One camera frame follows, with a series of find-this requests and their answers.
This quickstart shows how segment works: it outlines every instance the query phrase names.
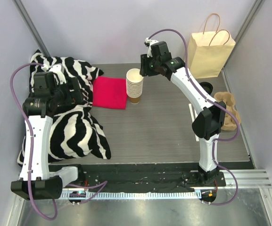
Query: gray floor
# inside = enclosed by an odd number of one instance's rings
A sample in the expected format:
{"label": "gray floor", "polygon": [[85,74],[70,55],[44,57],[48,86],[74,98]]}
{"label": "gray floor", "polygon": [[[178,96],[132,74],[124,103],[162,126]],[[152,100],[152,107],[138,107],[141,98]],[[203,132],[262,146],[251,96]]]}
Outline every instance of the gray floor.
{"label": "gray floor", "polygon": [[[139,64],[98,65],[107,77],[125,78],[131,68]],[[223,77],[199,80],[210,82],[214,91],[226,91]],[[110,160],[88,155],[56,164],[155,163],[198,162],[199,142],[192,131],[189,100],[165,77],[144,78],[141,101],[127,103],[125,110],[94,107],[91,114],[103,125],[111,147]],[[235,131],[222,131],[221,138],[229,138]],[[218,145],[219,161],[248,161],[241,136],[232,142]]]}
{"label": "gray floor", "polygon": [[[235,190],[217,192],[215,202],[229,200]],[[37,201],[43,213],[53,216],[52,201]],[[208,206],[198,199],[91,201],[80,206],[57,200],[54,221],[41,218],[25,205],[19,226],[270,226],[259,189],[240,189],[237,199],[225,206]]]}

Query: beige paper bag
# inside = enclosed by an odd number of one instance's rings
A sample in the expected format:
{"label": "beige paper bag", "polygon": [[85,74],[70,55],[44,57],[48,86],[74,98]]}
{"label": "beige paper bag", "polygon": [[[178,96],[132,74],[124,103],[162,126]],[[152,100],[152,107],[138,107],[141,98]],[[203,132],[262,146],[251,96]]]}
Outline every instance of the beige paper bag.
{"label": "beige paper bag", "polygon": [[203,32],[191,34],[187,62],[196,79],[217,77],[235,46],[230,33],[227,30],[218,31],[219,26],[220,23],[215,32],[205,32],[204,27]]}

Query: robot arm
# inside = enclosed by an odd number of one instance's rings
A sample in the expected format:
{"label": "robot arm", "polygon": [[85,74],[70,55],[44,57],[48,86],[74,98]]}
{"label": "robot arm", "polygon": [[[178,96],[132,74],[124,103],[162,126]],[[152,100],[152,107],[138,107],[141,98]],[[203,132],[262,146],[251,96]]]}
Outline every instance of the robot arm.
{"label": "robot arm", "polygon": [[[49,134],[56,108],[61,105],[81,104],[83,96],[77,78],[66,80],[62,65],[54,65],[48,72],[34,75],[34,92],[23,104],[23,110],[33,128],[33,159],[31,183],[33,198],[57,199],[62,188],[75,180],[84,181],[80,166],[63,167],[50,172],[48,167]],[[11,183],[11,190],[24,199],[28,194],[28,165],[31,147],[31,135],[26,125],[25,157],[18,181]]]}
{"label": "robot arm", "polygon": [[[200,143],[198,178],[203,184],[211,183],[219,174],[219,169],[212,158],[212,142],[213,139],[219,137],[224,122],[225,112],[202,98],[186,76],[185,63],[180,57],[172,58],[166,42],[158,42],[147,38],[145,40],[145,45],[148,46],[149,49],[147,54],[141,55],[141,75],[154,76],[162,74],[179,87],[198,113],[197,118],[192,124],[192,129],[199,137]],[[199,83],[192,77],[190,71],[189,75],[194,84],[206,97],[208,97],[208,99],[216,101],[205,92]],[[219,104],[226,108],[224,102],[220,102]]]}

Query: white paper cup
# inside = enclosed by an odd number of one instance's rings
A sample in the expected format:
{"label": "white paper cup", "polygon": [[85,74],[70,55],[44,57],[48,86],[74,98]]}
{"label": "white paper cup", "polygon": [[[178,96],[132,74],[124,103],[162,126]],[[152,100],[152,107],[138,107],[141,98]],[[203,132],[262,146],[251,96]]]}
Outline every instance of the white paper cup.
{"label": "white paper cup", "polygon": [[140,101],[143,88],[143,77],[140,75],[140,69],[133,68],[126,73],[126,93],[130,97],[129,100],[136,104]]}

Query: bag handle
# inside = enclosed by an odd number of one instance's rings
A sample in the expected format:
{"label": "bag handle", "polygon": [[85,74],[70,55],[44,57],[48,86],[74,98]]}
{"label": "bag handle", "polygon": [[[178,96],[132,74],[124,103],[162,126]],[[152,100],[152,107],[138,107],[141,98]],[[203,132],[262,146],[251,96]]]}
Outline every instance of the bag handle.
{"label": "bag handle", "polygon": [[229,31],[227,31],[227,30],[225,30],[225,29],[222,29],[222,30],[219,30],[219,31],[212,37],[212,39],[211,39],[211,41],[210,41],[210,43],[209,43],[209,46],[210,46],[211,42],[213,41],[214,37],[215,37],[219,32],[221,32],[221,31],[226,31],[226,32],[229,34],[228,40],[227,40],[223,45],[225,45],[225,44],[229,41],[229,39],[230,39],[230,33],[229,33]]}
{"label": "bag handle", "polygon": [[220,24],[221,24],[221,17],[220,17],[220,15],[218,15],[217,13],[212,13],[212,14],[210,14],[210,15],[207,17],[207,20],[206,20],[205,26],[204,26],[204,30],[203,30],[203,34],[205,33],[207,21],[209,20],[209,18],[210,18],[212,15],[216,15],[216,16],[219,17],[219,25],[217,26],[216,32],[219,30],[219,27],[220,27]]}

